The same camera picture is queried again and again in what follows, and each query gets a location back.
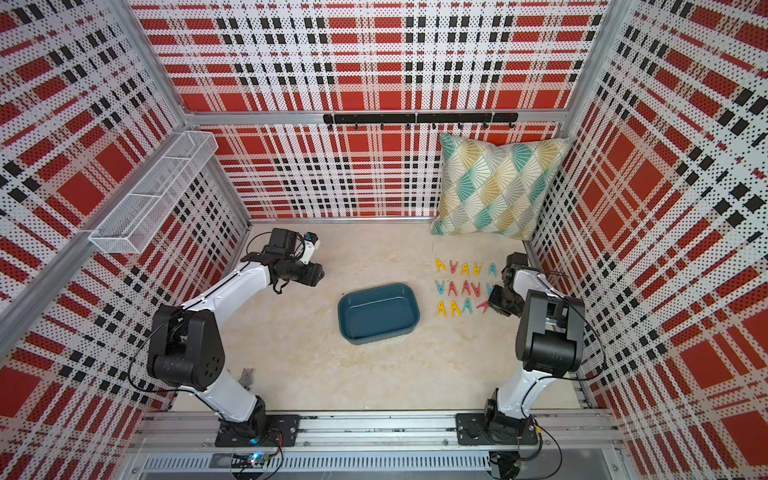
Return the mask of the yellow clothespin twelfth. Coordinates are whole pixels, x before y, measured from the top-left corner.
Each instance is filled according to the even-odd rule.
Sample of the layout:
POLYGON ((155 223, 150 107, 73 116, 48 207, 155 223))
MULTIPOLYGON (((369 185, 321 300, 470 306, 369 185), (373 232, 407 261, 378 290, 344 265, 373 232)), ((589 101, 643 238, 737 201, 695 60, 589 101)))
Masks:
POLYGON ((450 309, 451 309, 451 316, 452 317, 460 317, 462 315, 461 309, 457 305, 457 303, 454 300, 450 301, 450 309))

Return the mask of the teal plastic storage tray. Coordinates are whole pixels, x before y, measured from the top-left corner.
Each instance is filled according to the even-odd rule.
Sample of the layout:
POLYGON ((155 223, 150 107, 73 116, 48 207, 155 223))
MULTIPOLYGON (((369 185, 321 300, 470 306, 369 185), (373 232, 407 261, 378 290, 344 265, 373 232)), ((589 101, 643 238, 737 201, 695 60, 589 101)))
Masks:
POLYGON ((338 303, 337 313, 340 333, 353 345, 409 334, 421 318, 414 291, 404 283, 346 294, 338 303))

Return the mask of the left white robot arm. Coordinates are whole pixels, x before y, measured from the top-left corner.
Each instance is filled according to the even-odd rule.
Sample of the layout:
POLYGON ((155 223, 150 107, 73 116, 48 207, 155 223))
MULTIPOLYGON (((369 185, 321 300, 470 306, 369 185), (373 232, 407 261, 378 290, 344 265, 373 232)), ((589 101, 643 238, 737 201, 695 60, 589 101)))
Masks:
POLYGON ((191 393, 225 422, 251 419, 260 398, 227 370, 223 327, 252 297, 289 283, 315 287, 323 266, 266 254, 245 256, 227 276, 180 305, 163 305, 153 317, 146 360, 149 377, 191 393))

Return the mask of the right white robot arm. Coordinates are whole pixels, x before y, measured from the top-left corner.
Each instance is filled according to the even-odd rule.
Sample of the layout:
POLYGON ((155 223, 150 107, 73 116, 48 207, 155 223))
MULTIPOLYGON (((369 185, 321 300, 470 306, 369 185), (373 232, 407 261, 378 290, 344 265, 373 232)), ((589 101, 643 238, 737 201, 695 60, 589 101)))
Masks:
POLYGON ((584 302, 568 296, 544 272, 509 265, 493 288, 490 307, 519 319, 514 352, 519 365, 488 402, 497 420, 529 417, 538 396, 553 382, 579 369, 584 350, 584 302))

